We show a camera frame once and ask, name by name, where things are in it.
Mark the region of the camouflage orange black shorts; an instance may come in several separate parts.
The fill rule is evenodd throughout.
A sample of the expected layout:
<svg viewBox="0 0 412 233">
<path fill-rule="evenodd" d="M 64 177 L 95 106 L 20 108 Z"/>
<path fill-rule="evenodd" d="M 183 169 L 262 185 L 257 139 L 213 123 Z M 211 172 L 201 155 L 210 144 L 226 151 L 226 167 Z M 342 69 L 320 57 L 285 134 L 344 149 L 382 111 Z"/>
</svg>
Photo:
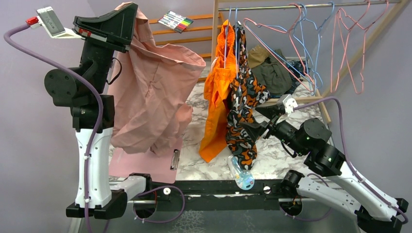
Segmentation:
<svg viewBox="0 0 412 233">
<path fill-rule="evenodd" d="M 239 78 L 237 80 L 235 78 L 230 84 L 225 140 L 240 167 L 243 170 L 251 170 L 258 151 L 256 143 L 250 139 L 240 122 L 257 122 L 253 116 L 253 109 L 268 101 L 270 93 L 264 85 L 258 83 L 249 67 L 245 29 L 240 22 L 236 25 L 239 43 Z"/>
</svg>

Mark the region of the pink shorts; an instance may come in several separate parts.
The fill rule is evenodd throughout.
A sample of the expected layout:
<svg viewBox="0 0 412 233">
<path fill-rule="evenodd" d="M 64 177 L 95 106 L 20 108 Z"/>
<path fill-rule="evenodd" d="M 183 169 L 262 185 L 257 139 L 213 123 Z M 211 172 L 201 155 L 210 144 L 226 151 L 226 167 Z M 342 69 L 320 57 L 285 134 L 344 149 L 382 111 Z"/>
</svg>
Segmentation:
<svg viewBox="0 0 412 233">
<path fill-rule="evenodd" d="M 115 118 L 111 144 L 128 154 L 164 156 L 192 120 L 186 101 L 206 67 L 192 50 L 174 44 L 158 47 L 147 17 L 137 10 L 130 50 L 117 54 Z"/>
</svg>

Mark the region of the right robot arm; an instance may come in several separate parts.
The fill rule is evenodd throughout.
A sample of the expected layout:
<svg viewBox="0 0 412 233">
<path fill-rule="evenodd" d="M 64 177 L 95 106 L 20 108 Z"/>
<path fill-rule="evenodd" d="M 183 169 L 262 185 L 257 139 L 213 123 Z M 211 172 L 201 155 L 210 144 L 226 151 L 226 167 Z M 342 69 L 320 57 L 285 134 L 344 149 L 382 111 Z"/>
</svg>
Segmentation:
<svg viewBox="0 0 412 233">
<path fill-rule="evenodd" d="M 408 202 L 392 198 L 350 167 L 346 156 L 328 143 L 331 131 L 318 118 L 305 120 L 299 128 L 281 120 L 283 107 L 259 107 L 257 111 L 269 118 L 262 123 L 242 123 L 252 139 L 276 137 L 294 152 L 305 156 L 305 165 L 315 174 L 325 177 L 341 189 L 312 180 L 296 170 L 289 170 L 278 191 L 288 198 L 306 197 L 319 201 L 347 214 L 367 233 L 398 233 L 402 228 L 399 215 L 406 211 Z"/>
</svg>

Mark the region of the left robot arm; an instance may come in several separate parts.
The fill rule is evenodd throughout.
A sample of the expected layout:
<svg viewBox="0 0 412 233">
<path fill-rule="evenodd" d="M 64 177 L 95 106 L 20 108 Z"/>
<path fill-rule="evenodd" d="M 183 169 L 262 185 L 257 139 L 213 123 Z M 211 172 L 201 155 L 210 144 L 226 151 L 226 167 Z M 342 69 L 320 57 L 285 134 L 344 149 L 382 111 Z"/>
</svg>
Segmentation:
<svg viewBox="0 0 412 233">
<path fill-rule="evenodd" d="M 57 107 L 68 107 L 79 150 L 79 184 L 72 218 L 114 219 L 123 216 L 127 202 L 147 199 L 153 187 L 146 176 L 132 176 L 126 185 L 108 181 L 109 145 L 114 127 L 114 97 L 103 94 L 114 52 L 129 50 L 138 5 L 131 2 L 100 17 L 74 18 L 74 33 L 84 40 L 77 67 L 50 70 L 44 85 Z"/>
</svg>

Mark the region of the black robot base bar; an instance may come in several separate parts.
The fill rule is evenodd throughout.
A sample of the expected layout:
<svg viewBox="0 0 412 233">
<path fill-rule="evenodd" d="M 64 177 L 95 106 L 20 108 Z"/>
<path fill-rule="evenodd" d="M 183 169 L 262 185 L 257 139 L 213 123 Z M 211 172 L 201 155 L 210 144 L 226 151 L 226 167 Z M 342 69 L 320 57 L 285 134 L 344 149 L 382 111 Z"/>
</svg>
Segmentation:
<svg viewBox="0 0 412 233">
<path fill-rule="evenodd" d="M 279 210 L 280 203 L 300 201 L 281 190 L 281 179 L 256 180 L 250 190 L 241 190 L 233 180 L 176 181 L 168 185 L 154 182 L 148 194 L 139 194 L 129 203 L 138 209 L 157 211 Z"/>
</svg>

